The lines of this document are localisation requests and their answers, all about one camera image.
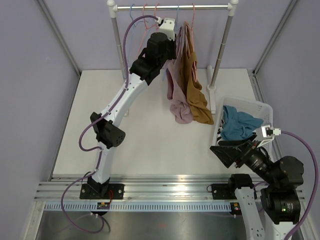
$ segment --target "laundry basket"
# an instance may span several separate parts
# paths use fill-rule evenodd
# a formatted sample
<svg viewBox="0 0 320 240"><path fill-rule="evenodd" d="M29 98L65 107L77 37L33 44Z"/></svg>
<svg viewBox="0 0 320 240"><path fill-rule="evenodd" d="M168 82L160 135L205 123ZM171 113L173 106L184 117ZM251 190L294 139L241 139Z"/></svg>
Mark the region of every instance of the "laundry basket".
<svg viewBox="0 0 320 240"><path fill-rule="evenodd" d="M263 124L271 123L273 124L274 121L274 111L272 107L266 103L241 98L241 97L234 97L234 96L225 96L219 108L217 109L217 118L215 122L214 128L214 135L213 135L213 142L212 146L217 146L217 137L218 137L218 129L221 125L222 117L223 117L223 106L229 105L235 107L238 112L245 112L247 114L252 115L255 118L263 119ZM269 142L265 146L263 146L271 156L272 154L272 142Z"/></svg>

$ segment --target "perforated metal strip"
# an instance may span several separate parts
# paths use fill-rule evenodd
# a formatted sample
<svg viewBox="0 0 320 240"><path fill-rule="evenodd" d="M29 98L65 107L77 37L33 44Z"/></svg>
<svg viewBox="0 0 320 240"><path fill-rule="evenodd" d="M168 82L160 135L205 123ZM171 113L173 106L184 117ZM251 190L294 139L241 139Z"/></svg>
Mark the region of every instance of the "perforated metal strip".
<svg viewBox="0 0 320 240"><path fill-rule="evenodd" d="M66 211L106 211L98 209L97 202L65 202ZM59 201L49 201L45 211L61 211ZM108 211L113 212L230 212L228 202L113 202Z"/></svg>

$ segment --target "blue cloth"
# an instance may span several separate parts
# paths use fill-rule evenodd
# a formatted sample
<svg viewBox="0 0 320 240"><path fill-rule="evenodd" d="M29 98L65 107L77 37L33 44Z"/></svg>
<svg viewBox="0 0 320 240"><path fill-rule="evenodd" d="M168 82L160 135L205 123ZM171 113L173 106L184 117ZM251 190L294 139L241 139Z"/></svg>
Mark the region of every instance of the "blue cloth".
<svg viewBox="0 0 320 240"><path fill-rule="evenodd" d="M221 137L227 141L237 141L250 138L253 131L260 128L264 122L245 112L237 112L233 106L223 106L223 130Z"/></svg>

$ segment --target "white table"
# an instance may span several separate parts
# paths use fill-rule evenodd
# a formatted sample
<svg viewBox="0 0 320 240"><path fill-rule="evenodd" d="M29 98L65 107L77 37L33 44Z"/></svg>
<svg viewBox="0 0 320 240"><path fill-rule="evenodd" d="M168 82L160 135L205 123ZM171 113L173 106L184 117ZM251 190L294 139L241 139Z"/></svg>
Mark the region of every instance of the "white table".
<svg viewBox="0 0 320 240"><path fill-rule="evenodd" d="M214 125L175 122L167 99L167 80L163 71L137 97L124 117L120 129L124 142L117 148L112 174L119 175L230 175L249 173L246 166L226 168L209 147ZM202 92L206 92L207 70L198 69ZM92 112L100 113L123 84L120 70L85 70L82 72L67 122L53 176L83 175L94 168L96 152L83 152L78 140L90 122ZM255 99L246 69L220 69L216 80L216 101L225 95ZM83 138L86 148L97 145L93 129Z"/></svg>

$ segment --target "garment rack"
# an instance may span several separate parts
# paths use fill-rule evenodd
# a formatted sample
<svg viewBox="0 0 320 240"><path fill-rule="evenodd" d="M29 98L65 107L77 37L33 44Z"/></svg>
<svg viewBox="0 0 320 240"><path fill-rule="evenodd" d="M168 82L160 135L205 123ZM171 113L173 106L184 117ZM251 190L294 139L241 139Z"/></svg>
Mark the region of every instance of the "garment rack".
<svg viewBox="0 0 320 240"><path fill-rule="evenodd" d="M115 37L115 42L116 42L116 47L117 47L117 52L118 52L118 57L120 61L120 67L122 71L122 76L123 79L126 79L126 70L125 70L125 61L124 61L124 55L123 55L123 50L122 50L122 44L120 40L120 35L119 35L119 28L118 28L118 22L117 22L117 12L120 11L142 11L144 10L228 10L228 18L225 23L225 28L222 36L222 41L220 44L219 48L219 53L216 58L215 66L214 66L214 71L213 73L211 72L212 67L208 67L208 77L212 76L210 84L207 86L207 90L209 91L209 97L210 97L210 108L211 112L214 114L216 113L216 100L215 100L215 83L216 79L218 76L218 71L220 68L222 56L225 51L225 46L230 30L230 26L232 23L232 19L235 15L235 11L237 8L239 0L230 0L230 3L227 4L215 4L215 5L153 5L153 6L118 6L114 0L108 0L107 5L109 7L109 13L112 21L112 27L113 27L113 32L114 32L114 37Z"/></svg>

